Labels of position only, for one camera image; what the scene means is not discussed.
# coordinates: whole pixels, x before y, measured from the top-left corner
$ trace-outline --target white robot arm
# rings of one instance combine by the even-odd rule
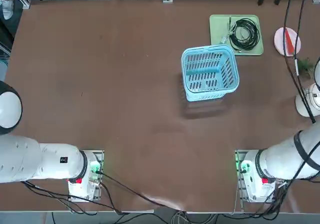
[[[306,99],[310,106],[311,112],[314,116],[320,115],[320,60],[318,60],[317,64],[314,68],[314,80],[315,83],[310,85],[306,91]],[[304,117],[308,117],[309,114],[301,100],[301,97],[298,95],[295,98],[295,105],[297,111]]]
[[[320,59],[314,69],[315,83],[307,92],[307,101],[314,116],[320,114]],[[298,112],[308,117],[300,96],[296,97]],[[243,176],[249,202],[264,202],[275,190],[276,179],[290,180],[296,174],[304,160],[306,164],[296,177],[310,178],[320,171],[320,148],[311,157],[307,156],[320,141],[320,122],[308,129],[284,140],[265,150],[250,150],[241,163],[240,171]]]
[[[22,110],[18,93],[0,81],[0,183],[68,179],[70,195],[93,201],[101,179],[95,173],[101,170],[96,155],[69,144],[7,134],[19,124]]]

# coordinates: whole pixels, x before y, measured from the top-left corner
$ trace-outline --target coiled black cable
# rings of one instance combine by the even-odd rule
[[[256,24],[249,18],[242,18],[236,21],[235,25],[236,26],[232,34],[230,35],[230,43],[232,48],[239,52],[241,52],[242,50],[252,50],[260,41],[260,33]],[[246,38],[237,37],[236,32],[238,28],[244,28],[249,33],[249,36]]]

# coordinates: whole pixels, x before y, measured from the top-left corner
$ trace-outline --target black cable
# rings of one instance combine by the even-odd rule
[[[51,216],[52,216],[53,224],[56,224],[56,221],[55,221],[55,217],[54,217],[54,213],[53,213],[53,212],[51,213]]]
[[[235,25],[236,27],[234,29],[234,32],[230,35],[230,43],[232,48],[239,52],[243,50],[252,50],[260,41],[260,33],[256,24],[249,18],[242,18],[237,20],[235,22]],[[238,38],[236,33],[238,28],[245,29],[249,33],[249,36],[243,39]]]
[[[124,223],[130,222],[131,220],[133,220],[133,219],[135,219],[135,218],[138,218],[138,217],[141,217],[141,216],[145,216],[145,215],[155,216],[155,217],[157,217],[158,219],[160,219],[163,223],[169,224],[169,223],[167,223],[164,219],[162,219],[161,217],[159,217],[158,215],[153,214],[153,213],[142,213],[142,214],[139,214],[139,215],[137,215],[137,216],[135,216],[135,217],[133,217],[133,218],[130,218],[130,219],[126,220],[126,221],[123,221],[123,222],[117,223],[117,224],[124,224]]]
[[[55,193],[55,192],[51,192],[49,190],[46,190],[46,189],[43,189],[43,188],[39,188],[39,187],[32,187],[33,189],[36,189],[38,191],[42,191],[42,192],[46,192],[48,194],[52,194],[52,195],[55,195],[55,196],[62,196],[62,197],[68,197],[68,198],[76,198],[76,199],[80,199],[80,200],[84,200],[84,201],[87,201],[89,203],[94,203],[94,204],[97,204],[99,206],[103,206],[103,207],[107,207],[107,208],[110,208],[113,210],[112,207],[106,205],[106,204],[102,204],[102,203],[97,203],[95,201],[91,201],[91,200],[88,200],[88,199],[85,199],[85,198],[81,198],[81,197],[77,197],[77,196],[74,196],[74,195],[69,195],[69,194],[60,194],[60,193]]]
[[[233,219],[233,220],[242,220],[242,219],[249,219],[249,218],[251,218],[251,217],[233,218],[233,217],[229,217],[229,216],[227,216],[227,215],[225,215],[225,214],[222,214],[222,216],[224,216],[225,218]]]
[[[125,215],[123,215],[123,216],[121,216],[115,223],[113,223],[113,224],[117,224],[122,218],[124,218],[125,217]]]
[[[217,214],[217,215],[216,215],[216,218],[215,218],[215,221],[214,221],[214,223],[213,223],[213,224],[217,224],[217,221],[218,221],[219,215],[220,215],[220,214]]]
[[[100,185],[106,190],[106,193],[108,194],[108,197],[109,197],[109,200],[110,200],[110,203],[111,203],[111,206],[112,208],[114,209],[114,211],[118,214],[118,215],[123,215],[123,213],[121,211],[119,211],[115,205],[114,205],[114,202],[112,200],[112,197],[111,197],[111,194],[109,192],[109,189],[106,187],[106,185],[104,183],[100,183]]]
[[[68,199],[58,198],[58,197],[56,197],[56,196],[54,196],[54,195],[52,195],[52,194],[49,194],[49,193],[48,193],[48,194],[49,194],[50,196],[45,195],[45,194],[42,194],[42,193],[38,193],[38,192],[36,192],[35,190],[32,189],[33,187],[35,187],[35,185],[33,185],[33,184],[30,183],[30,182],[23,182],[23,184],[24,184],[30,191],[32,191],[33,193],[35,193],[35,194],[37,194],[37,195],[39,195],[39,196],[56,199],[57,201],[59,201],[59,202],[61,202],[62,204],[64,204],[67,208],[69,208],[70,210],[72,210],[72,211],[73,211],[74,213],[76,213],[76,214],[86,214],[86,215],[88,215],[88,216],[95,216],[95,215],[97,215],[97,213],[94,213],[94,214],[87,213],[87,212],[84,211],[78,204],[76,204],[76,203],[74,203],[74,202],[72,202],[72,201],[70,201],[70,200],[68,200]],[[78,208],[80,209],[81,212],[76,211],[76,210],[73,209],[71,206],[69,206],[68,204],[64,203],[62,200],[64,200],[64,201],[66,201],[66,202],[68,202],[68,203],[71,203],[71,204],[75,205],[76,207],[78,207]]]
[[[308,112],[308,114],[310,116],[310,119],[311,119],[312,123],[315,123],[316,121],[315,121],[315,119],[313,117],[313,114],[308,109],[309,105],[306,103],[306,100],[304,100],[304,97],[303,97],[303,94],[302,94],[303,90],[302,91],[300,90],[300,88],[299,88],[299,86],[298,86],[298,84],[297,84],[297,82],[295,80],[295,77],[294,77],[294,75],[293,75],[293,73],[291,71],[291,68],[290,68],[289,63],[288,63],[287,51],[285,49],[285,47],[286,47],[286,41],[285,41],[286,40],[286,36],[285,36],[286,33],[285,32],[286,32],[286,27],[287,27],[286,24],[287,24],[287,17],[288,17],[288,13],[289,13],[289,9],[290,9],[290,4],[291,4],[291,0],[288,0],[288,5],[286,7],[285,16],[284,16],[285,18],[284,18],[284,26],[283,26],[283,34],[282,34],[284,60],[285,60],[285,63],[286,63],[286,67],[287,67],[287,69],[289,71],[289,74],[291,76],[291,79],[292,79],[292,81],[293,81],[293,83],[294,83],[294,85],[295,85],[295,87],[296,87],[296,89],[297,89],[297,91],[299,93],[299,96],[300,96],[300,98],[302,100],[302,103],[304,104],[304,106],[305,106],[305,108],[306,108],[306,110],[307,110],[307,112]]]
[[[153,201],[153,200],[145,197],[144,195],[142,195],[142,194],[140,194],[140,193],[132,190],[131,188],[128,188],[126,185],[122,184],[121,182],[117,181],[116,179],[110,177],[109,175],[107,175],[107,174],[105,174],[105,173],[103,173],[103,172],[96,171],[95,173],[101,174],[101,175],[109,178],[110,180],[112,180],[112,181],[114,181],[115,183],[119,184],[119,185],[122,186],[123,188],[127,189],[128,191],[136,194],[137,196],[141,197],[142,199],[144,199],[144,200],[146,200],[146,201],[148,201],[148,202],[150,202],[150,203],[152,203],[152,204],[158,205],[158,206],[160,206],[160,207],[167,207],[167,206],[165,206],[165,205],[163,205],[163,204],[161,204],[161,203],[157,203],[157,202],[155,202],[155,201]]]
[[[295,45],[294,45],[295,49],[294,49],[294,56],[293,56],[295,60],[297,60],[297,56],[296,56],[297,55],[297,49],[296,49],[296,47],[298,45],[298,38],[299,38],[299,32],[300,32],[302,13],[303,13],[304,5],[305,5],[304,2],[305,2],[305,0],[302,0],[301,8],[300,8],[300,14],[299,14],[299,20],[298,20],[298,28],[297,28],[297,31],[296,31],[297,33],[296,33],[296,38],[295,38],[296,41],[295,41]],[[299,87],[300,87],[300,90],[302,92],[302,95],[303,95],[303,98],[304,98],[304,101],[305,101],[305,104],[306,104],[306,109],[308,111],[310,119],[311,119],[312,123],[315,123],[316,122],[315,117],[314,117],[314,115],[313,115],[313,113],[312,113],[312,111],[310,109],[309,103],[307,101],[306,94],[304,92],[304,88],[303,88],[303,86],[301,84],[300,76],[298,74],[297,74],[297,79],[298,79]]]

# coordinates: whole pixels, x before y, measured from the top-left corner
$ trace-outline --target light green tray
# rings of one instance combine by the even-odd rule
[[[262,34],[259,24],[259,18],[256,15],[227,15],[227,14],[213,14],[210,16],[210,36],[211,36],[211,45],[220,44],[222,38],[226,36],[228,32],[229,17],[231,17],[231,26],[239,19],[249,18],[251,19],[258,27],[260,32],[260,40],[258,44],[250,51],[238,52],[232,48],[230,45],[230,40],[226,41],[226,45],[234,50],[235,55],[261,55],[264,52],[264,45],[262,43]]]

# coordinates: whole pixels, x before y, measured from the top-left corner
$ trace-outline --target brown table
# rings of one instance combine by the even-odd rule
[[[274,145],[310,125],[295,110],[295,87],[273,45],[286,0],[72,0],[23,12],[7,83],[21,95],[15,134],[39,142],[104,149],[104,170],[131,188],[195,212],[232,212],[235,149]],[[301,0],[288,26],[296,28]],[[300,57],[316,60],[319,6],[305,5]],[[237,57],[240,85],[222,102],[187,103],[181,54],[210,44],[211,14],[255,14],[264,53]],[[65,181],[37,182],[66,193]],[[106,182],[121,210],[154,208]],[[65,210],[19,183],[1,184],[0,210]],[[320,213],[320,186],[296,182],[283,212]],[[103,203],[108,204],[106,195]],[[85,205],[86,210],[103,207]],[[246,211],[257,206],[246,205]]]

